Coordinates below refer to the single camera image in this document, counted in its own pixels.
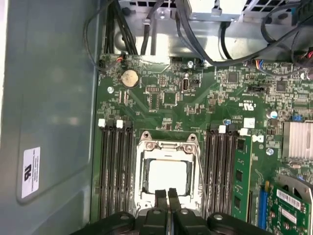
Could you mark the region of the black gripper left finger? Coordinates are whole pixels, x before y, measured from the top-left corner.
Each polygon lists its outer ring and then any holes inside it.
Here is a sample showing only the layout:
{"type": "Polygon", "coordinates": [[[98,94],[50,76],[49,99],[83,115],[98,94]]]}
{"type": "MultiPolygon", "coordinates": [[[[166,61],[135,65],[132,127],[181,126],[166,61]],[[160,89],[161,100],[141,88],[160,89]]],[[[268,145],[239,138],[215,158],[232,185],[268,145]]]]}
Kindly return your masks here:
{"type": "Polygon", "coordinates": [[[165,235],[168,204],[166,190],[155,191],[155,206],[140,210],[137,216],[122,211],[75,231],[74,235],[165,235]]]}

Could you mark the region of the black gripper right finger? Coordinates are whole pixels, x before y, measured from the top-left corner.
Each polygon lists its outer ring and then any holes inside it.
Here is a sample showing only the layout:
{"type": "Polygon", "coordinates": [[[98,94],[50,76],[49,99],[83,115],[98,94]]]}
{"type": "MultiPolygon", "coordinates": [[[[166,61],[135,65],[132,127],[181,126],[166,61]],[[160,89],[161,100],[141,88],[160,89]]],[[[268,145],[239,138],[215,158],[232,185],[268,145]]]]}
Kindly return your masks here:
{"type": "Polygon", "coordinates": [[[175,188],[168,190],[176,235],[268,235],[269,232],[225,213],[215,212],[207,219],[192,209],[182,208],[175,188]]]}

